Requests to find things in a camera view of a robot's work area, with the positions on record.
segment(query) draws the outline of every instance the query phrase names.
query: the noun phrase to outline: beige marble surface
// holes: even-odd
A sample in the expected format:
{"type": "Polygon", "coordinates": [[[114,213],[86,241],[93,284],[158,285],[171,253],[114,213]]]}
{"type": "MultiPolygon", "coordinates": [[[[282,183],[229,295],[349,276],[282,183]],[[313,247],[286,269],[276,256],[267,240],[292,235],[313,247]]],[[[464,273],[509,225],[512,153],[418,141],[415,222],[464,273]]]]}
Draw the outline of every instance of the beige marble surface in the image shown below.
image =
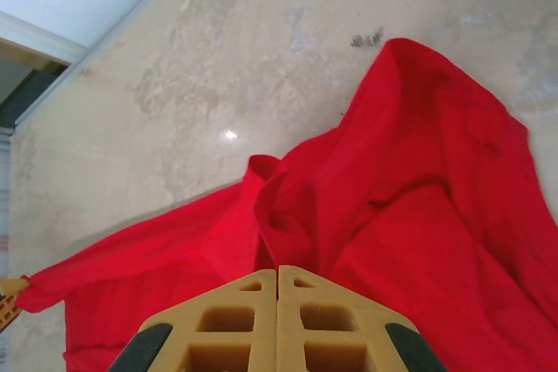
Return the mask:
{"type": "MultiPolygon", "coordinates": [[[[153,0],[13,137],[11,274],[239,178],[337,124],[378,49],[446,54],[533,130],[558,213],[558,0],[153,0]]],[[[10,371],[64,369],[63,308],[22,315],[10,371]]]]}

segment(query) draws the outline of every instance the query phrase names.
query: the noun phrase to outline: dark stain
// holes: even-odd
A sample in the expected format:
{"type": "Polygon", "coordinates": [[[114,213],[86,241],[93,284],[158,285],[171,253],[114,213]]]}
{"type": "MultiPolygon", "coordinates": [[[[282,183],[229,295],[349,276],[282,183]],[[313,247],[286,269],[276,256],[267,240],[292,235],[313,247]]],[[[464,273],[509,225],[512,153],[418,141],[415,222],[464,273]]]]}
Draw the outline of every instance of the dark stain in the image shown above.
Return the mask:
{"type": "Polygon", "coordinates": [[[384,36],[384,28],[380,27],[374,32],[374,35],[356,35],[352,38],[350,43],[351,47],[360,48],[360,47],[375,47],[380,45],[382,42],[382,37],[384,36]]]}

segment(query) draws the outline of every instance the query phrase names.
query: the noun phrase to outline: red fabric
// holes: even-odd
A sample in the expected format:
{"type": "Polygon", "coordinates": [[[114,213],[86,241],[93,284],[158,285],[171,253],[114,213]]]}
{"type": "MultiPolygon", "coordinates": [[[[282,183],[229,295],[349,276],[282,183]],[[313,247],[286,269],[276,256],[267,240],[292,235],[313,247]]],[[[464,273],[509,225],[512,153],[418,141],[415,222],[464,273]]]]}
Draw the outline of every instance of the red fabric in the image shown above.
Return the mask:
{"type": "Polygon", "coordinates": [[[295,264],[409,317],[450,370],[558,370],[558,231],[527,130],[447,59],[388,42],[337,128],[31,277],[67,368],[104,371],[149,316],[295,264]]]}

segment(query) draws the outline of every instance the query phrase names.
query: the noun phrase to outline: wrinkled fabric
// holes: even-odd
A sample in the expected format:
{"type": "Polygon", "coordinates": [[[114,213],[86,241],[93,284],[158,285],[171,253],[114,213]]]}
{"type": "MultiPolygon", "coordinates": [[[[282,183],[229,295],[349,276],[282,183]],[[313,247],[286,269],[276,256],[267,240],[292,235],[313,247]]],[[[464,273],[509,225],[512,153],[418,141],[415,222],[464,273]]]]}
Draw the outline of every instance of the wrinkled fabric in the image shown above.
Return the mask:
{"type": "Polygon", "coordinates": [[[292,264],[406,315],[449,370],[556,371],[557,254],[526,128],[395,39],[338,127],[31,276],[17,305],[64,301],[67,370],[104,371],[148,316],[292,264]]]}

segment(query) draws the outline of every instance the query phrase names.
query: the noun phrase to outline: tan plastic part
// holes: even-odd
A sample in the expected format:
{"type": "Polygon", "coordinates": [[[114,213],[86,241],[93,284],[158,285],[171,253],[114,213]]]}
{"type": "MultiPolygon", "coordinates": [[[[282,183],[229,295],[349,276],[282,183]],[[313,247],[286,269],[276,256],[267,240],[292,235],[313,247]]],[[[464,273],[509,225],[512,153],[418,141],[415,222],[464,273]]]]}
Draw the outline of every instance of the tan plastic part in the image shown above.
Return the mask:
{"type": "Polygon", "coordinates": [[[26,279],[0,278],[0,331],[21,314],[21,308],[16,307],[16,299],[28,286],[26,279]]]}
{"type": "Polygon", "coordinates": [[[148,372],[275,371],[276,292],[261,270],[150,317],[173,329],[148,372]]]}
{"type": "Polygon", "coordinates": [[[385,330],[390,322],[418,331],[403,315],[360,294],[281,266],[276,371],[407,372],[385,330]]]}

